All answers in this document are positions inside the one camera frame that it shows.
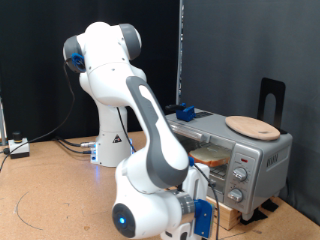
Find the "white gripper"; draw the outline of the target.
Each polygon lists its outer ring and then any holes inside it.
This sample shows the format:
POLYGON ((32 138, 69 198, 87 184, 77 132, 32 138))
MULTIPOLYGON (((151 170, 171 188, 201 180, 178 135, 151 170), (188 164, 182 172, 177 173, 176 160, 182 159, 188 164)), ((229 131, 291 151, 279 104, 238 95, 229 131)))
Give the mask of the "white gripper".
MULTIPOLYGON (((181 191, 170 190, 177 204, 169 205, 171 223, 160 234, 162 240, 202 240, 211 237, 211 203, 206 200, 209 167, 194 164, 182 183, 181 191)), ((216 187, 209 179, 209 185, 216 187)))

